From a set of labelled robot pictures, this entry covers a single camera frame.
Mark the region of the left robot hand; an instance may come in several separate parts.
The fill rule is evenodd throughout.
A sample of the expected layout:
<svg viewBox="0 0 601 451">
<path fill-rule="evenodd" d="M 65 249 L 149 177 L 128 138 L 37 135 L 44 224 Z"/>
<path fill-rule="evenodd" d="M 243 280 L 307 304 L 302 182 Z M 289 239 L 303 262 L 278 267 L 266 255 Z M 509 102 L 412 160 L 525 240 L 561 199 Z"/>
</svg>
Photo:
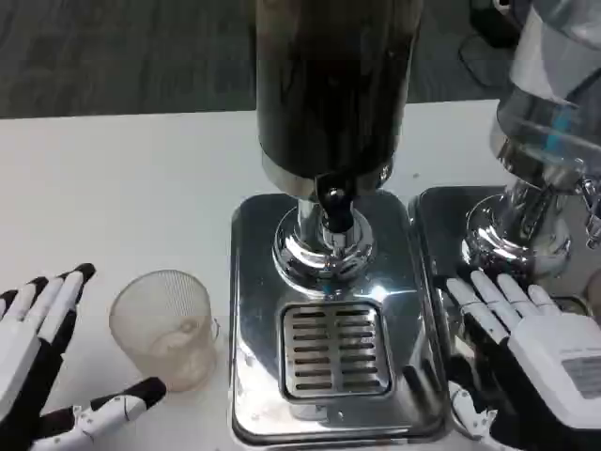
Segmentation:
<svg viewBox="0 0 601 451">
<path fill-rule="evenodd" d="M 86 450 L 164 399 L 165 384 L 150 377 L 85 405 L 43 410 L 64 363 L 85 286 L 95 273 L 93 264 L 83 263 L 2 293 L 2 449 Z"/>
</svg>

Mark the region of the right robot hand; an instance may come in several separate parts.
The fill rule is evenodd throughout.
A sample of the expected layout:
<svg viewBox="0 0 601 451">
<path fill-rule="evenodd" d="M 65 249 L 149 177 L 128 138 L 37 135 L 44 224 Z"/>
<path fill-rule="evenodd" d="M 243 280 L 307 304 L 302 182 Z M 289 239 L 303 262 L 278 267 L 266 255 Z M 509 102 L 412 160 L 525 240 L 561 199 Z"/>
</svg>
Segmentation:
<svg viewBox="0 0 601 451">
<path fill-rule="evenodd" d="M 449 368 L 451 411 L 467 436 L 494 450 L 600 447 L 600 327 L 564 312 L 540 286 L 475 270 L 441 288 L 458 308 L 485 368 L 504 395 L 457 356 Z"/>
</svg>

